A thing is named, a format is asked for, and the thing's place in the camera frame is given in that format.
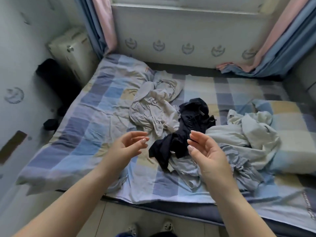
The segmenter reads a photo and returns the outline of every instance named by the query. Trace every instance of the pillow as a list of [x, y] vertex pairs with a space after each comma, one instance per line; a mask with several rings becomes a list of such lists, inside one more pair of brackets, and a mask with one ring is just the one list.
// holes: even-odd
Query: pillow
[[271, 161], [274, 173], [316, 176], [316, 121], [303, 103], [253, 100], [258, 111], [272, 115], [271, 127], [281, 138], [281, 147]]

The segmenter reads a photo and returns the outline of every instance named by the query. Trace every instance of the black clothing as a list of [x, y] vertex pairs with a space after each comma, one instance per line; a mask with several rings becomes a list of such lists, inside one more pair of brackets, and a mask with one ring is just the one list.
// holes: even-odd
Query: black clothing
[[157, 140], [149, 149], [149, 156], [155, 157], [162, 169], [167, 169], [170, 151], [174, 151], [177, 158], [189, 155], [187, 139], [191, 131], [205, 134], [206, 130], [215, 126], [214, 116], [209, 116], [207, 104], [200, 98], [191, 99], [180, 105], [180, 127], [176, 132]]

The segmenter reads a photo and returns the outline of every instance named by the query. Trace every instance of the hand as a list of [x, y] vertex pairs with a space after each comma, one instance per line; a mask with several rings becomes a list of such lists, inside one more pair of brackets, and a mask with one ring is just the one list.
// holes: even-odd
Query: hand
[[109, 148], [107, 154], [95, 169], [108, 174], [111, 176], [111, 180], [115, 181], [130, 160], [141, 154], [141, 149], [148, 147], [146, 142], [149, 137], [147, 135], [148, 133], [144, 131], [131, 131], [122, 135]]
[[204, 182], [212, 198], [240, 194], [224, 151], [211, 137], [191, 131], [188, 150], [201, 169]]

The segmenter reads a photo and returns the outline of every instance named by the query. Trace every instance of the blue curtain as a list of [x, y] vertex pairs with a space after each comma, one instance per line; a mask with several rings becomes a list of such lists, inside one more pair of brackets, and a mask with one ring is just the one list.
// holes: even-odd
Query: blue curtain
[[234, 72], [247, 77], [285, 76], [315, 44], [316, 0], [310, 0], [257, 68], [247, 73], [240, 67], [228, 65], [222, 73]]
[[107, 48], [103, 31], [95, 11], [92, 0], [75, 0], [80, 15], [83, 17], [85, 27], [88, 31], [93, 50], [99, 59], [103, 58], [103, 54]]

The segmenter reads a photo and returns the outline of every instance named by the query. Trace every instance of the forearm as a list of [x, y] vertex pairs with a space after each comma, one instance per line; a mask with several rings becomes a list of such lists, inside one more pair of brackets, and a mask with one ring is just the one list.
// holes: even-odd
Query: forearm
[[110, 179], [109, 174], [94, 169], [15, 236], [76, 236], [111, 184]]
[[215, 201], [230, 237], [275, 237], [240, 193], [217, 197]]

